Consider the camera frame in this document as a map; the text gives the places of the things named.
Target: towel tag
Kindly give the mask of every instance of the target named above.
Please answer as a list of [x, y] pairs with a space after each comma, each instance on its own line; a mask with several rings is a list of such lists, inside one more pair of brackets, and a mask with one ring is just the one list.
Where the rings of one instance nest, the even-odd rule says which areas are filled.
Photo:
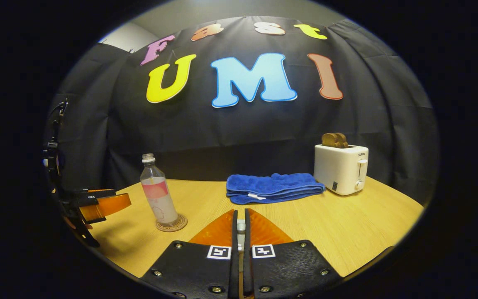
[[248, 196], [254, 197], [255, 199], [259, 199], [259, 200], [267, 199], [267, 197], [260, 197], [258, 195], [252, 194], [252, 193], [248, 193]]

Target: coaster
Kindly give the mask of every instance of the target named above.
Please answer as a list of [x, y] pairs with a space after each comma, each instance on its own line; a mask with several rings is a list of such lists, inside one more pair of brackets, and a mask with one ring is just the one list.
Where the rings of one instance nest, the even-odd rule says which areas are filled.
[[178, 218], [180, 218], [178, 223], [175, 224], [175, 225], [171, 225], [171, 226], [163, 226], [160, 223], [158, 223], [158, 221], [156, 221], [156, 228], [161, 230], [161, 231], [169, 231], [169, 232], [183, 229], [184, 226], [187, 225], [188, 219], [184, 215], [181, 215], [181, 214], [178, 214]]

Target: bottle cap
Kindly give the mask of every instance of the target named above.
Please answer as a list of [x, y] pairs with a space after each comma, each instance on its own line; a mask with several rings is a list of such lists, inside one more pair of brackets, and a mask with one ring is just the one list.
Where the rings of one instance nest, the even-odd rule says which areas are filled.
[[141, 162], [147, 163], [152, 161], [156, 161], [153, 154], [143, 154]]

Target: metal bolt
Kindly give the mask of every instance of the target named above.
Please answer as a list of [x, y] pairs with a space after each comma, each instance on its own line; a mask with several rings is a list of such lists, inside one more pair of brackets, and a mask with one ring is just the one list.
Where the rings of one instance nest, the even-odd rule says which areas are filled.
[[211, 287], [211, 292], [212, 293], [222, 293], [222, 288], [221, 287]]
[[267, 292], [272, 291], [272, 287], [271, 286], [262, 286], [262, 287], [259, 288], [259, 291], [262, 292], [262, 293], [267, 293]]

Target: bottle label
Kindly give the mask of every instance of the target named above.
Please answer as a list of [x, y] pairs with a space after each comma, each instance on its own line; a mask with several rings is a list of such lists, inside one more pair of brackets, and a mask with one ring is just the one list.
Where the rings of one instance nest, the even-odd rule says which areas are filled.
[[145, 192], [146, 198], [148, 199], [158, 199], [169, 194], [167, 191], [167, 183], [165, 181], [159, 182], [154, 185], [142, 185], [143, 191]]

